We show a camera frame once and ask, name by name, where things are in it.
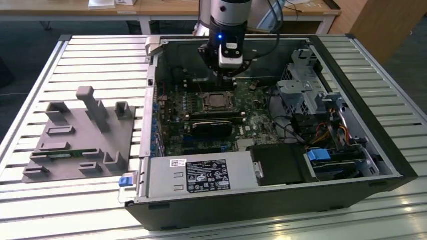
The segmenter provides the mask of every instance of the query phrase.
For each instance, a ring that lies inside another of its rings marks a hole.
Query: motherboard
[[[175,85],[159,94],[166,156],[246,151],[279,143],[269,114],[269,87],[235,80],[230,91],[189,91]]]

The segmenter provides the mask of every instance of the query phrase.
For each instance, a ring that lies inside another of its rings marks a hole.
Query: cpu socket
[[[223,112],[235,109],[231,92],[209,92],[203,94],[203,109],[206,112]]]

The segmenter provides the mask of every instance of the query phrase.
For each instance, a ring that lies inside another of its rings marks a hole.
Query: slotted aluminum table
[[[106,106],[119,101],[137,106],[129,170],[138,169],[149,68],[146,39],[146,36],[74,36],[59,41],[0,146],[0,239],[426,237],[427,118],[359,41],[345,36],[321,39],[419,174],[419,179],[398,190],[373,196],[349,209],[150,232],[119,203],[119,177],[22,183],[23,170],[48,121],[44,114],[48,103],[66,101],[70,108],[84,107],[76,99],[79,86],[92,86],[95,97]],[[323,75],[338,91],[329,73]]]

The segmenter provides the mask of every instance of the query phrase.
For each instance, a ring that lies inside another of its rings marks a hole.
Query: power supply label
[[[233,189],[226,160],[187,162],[187,191],[191,194]]]

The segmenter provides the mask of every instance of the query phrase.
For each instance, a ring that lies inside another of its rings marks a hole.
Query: blue release tab
[[[310,161],[326,161],[331,160],[331,155],[329,153],[329,150],[326,149],[313,149],[307,153]]]
[[[123,176],[119,180],[121,187],[133,187],[134,186],[134,177],[133,176]]]

